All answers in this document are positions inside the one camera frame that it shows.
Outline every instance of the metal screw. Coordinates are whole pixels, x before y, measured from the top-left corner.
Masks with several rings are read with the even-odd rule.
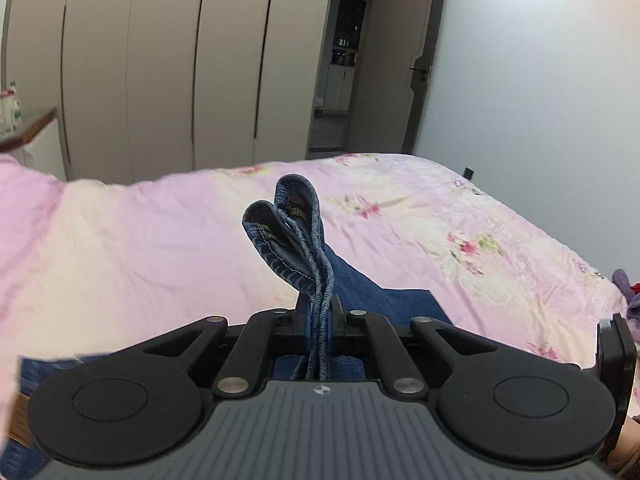
[[[412,377],[403,377],[394,381],[394,390],[401,394],[417,394],[424,389],[424,384]]]
[[[241,394],[249,387],[242,377],[225,377],[218,381],[218,389],[226,394]]]

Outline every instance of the round black pad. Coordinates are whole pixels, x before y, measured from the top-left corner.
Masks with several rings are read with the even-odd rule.
[[[31,432],[47,456],[122,466],[173,449],[202,417],[200,391],[172,360],[129,353],[48,379],[31,396]]]
[[[146,405],[144,386],[126,379],[102,379],[82,386],[74,395],[74,408],[97,422],[115,422],[134,416]]]
[[[524,376],[499,383],[494,389],[494,399],[514,415],[542,418],[564,410],[569,395],[560,384],[549,379]]]
[[[615,414],[606,387],[574,367],[513,352],[456,363],[438,398],[445,425],[471,448],[512,464],[593,454]]]

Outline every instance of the purple cloth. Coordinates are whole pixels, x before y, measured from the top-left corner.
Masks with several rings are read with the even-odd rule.
[[[615,270],[611,281],[620,289],[629,305],[626,316],[630,319],[640,319],[640,294],[636,294],[631,288],[626,272],[622,269]]]

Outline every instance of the floor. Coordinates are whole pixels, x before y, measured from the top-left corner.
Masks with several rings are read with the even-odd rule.
[[[320,115],[311,123],[307,158],[327,158],[345,153],[346,115]]]

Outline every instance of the ribbed gray surface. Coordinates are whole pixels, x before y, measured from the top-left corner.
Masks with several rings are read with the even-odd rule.
[[[145,465],[90,471],[52,462],[37,480],[600,480],[593,462],[557,472],[507,470],[457,448],[429,410],[376,383],[271,381],[222,402],[185,446]]]

